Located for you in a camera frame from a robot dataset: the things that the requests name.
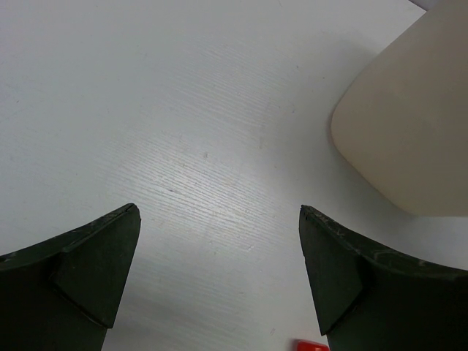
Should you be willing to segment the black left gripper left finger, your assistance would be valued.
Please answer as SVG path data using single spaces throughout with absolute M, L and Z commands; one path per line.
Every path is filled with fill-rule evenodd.
M 139 233 L 140 212 L 129 203 L 1 256 L 1 349 L 102 349 Z

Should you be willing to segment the small red cap bottle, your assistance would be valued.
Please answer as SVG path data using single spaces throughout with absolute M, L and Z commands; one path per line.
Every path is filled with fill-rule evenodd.
M 293 351 L 329 351 L 326 344 L 321 344 L 315 341 L 298 339 L 295 341 Z

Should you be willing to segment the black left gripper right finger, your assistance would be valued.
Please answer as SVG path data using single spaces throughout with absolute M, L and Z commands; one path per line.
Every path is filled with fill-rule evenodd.
M 465 350 L 467 272 L 398 252 L 311 206 L 299 236 L 332 350 Z

